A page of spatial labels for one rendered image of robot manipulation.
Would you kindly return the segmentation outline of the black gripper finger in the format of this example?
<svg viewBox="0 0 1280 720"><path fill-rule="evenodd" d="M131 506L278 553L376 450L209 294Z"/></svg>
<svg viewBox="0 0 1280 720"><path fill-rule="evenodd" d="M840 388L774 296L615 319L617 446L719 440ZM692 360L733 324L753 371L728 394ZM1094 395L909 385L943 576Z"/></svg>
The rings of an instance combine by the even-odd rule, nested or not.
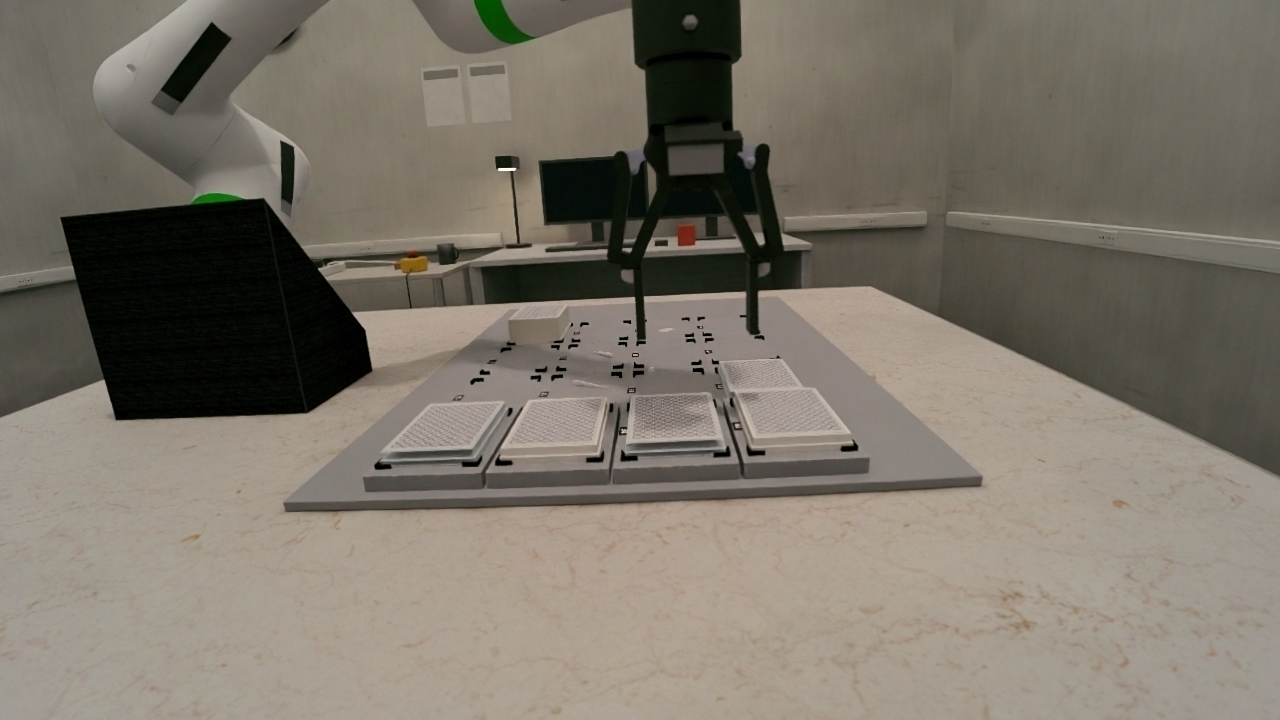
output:
<svg viewBox="0 0 1280 720"><path fill-rule="evenodd" d="M628 209L628 196L631 190L631 176L637 174L639 164L645 161L643 158L643 149L631 152L614 152L614 170L617 176L617 183L614 190L614 204L611 218L611 232L605 252L607 263L620 266L621 281L628 284L634 284L634 306L635 306L635 324L636 324L636 341L645 341L645 322L644 322L644 301L643 301L643 266L640 263L646 246L652 238L653 231L655 229L657 222L660 217L660 211L666 205L666 200L669 196L669 191L675 184L677 176L669 176L668 161L666 169L660 177L657 191L652 199L652 202L646 210L646 215L643 220L643 225L637 232L637 237L634 242L631 252L623 252L622 242L625 236L625 222ZM644 322L644 324L643 324Z"/></svg>
<svg viewBox="0 0 1280 720"><path fill-rule="evenodd" d="M748 252L744 251L748 258L748 263L745 263L745 331L748 331L749 336L758 336L758 278L769 273L769 259L780 256L783 252L783 245L767 174L769 147L765 143L758 146L742 145L742 154L737 154L737 158L741 158L742 167L750 170L753 193L764 240L762 246L758 246L748 222L742 217L742 211L733 199L724 174L707 176L714 187L712 191L721 204L742 251L745 249Z"/></svg>

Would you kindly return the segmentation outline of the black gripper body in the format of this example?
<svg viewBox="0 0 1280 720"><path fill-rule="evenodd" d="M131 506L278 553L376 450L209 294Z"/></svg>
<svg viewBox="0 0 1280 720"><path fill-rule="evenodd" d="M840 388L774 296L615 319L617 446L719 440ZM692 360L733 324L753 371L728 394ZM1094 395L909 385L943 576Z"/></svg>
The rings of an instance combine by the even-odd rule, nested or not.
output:
<svg viewBox="0 0 1280 720"><path fill-rule="evenodd" d="M660 179L668 154L664 127L689 123L732 126L731 63L717 59L662 61L644 69L646 142L643 158ZM671 191L712 190L709 177L677 176Z"/></svg>

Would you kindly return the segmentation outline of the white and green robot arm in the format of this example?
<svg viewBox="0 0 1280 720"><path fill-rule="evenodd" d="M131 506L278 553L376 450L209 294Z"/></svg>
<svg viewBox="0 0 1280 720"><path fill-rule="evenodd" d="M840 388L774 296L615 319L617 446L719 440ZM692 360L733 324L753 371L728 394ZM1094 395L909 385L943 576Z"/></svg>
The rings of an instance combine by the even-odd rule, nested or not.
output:
<svg viewBox="0 0 1280 720"><path fill-rule="evenodd" d="M266 199L292 231L311 179L305 152L230 94L330 0L187 0L109 56L93 79L106 126L195 187L191 204ZM412 0L448 47L489 53L631 8L634 65L741 58L740 0ZM742 152L721 123L664 127L669 176L723 173ZM723 145L726 143L726 145Z"/></svg>

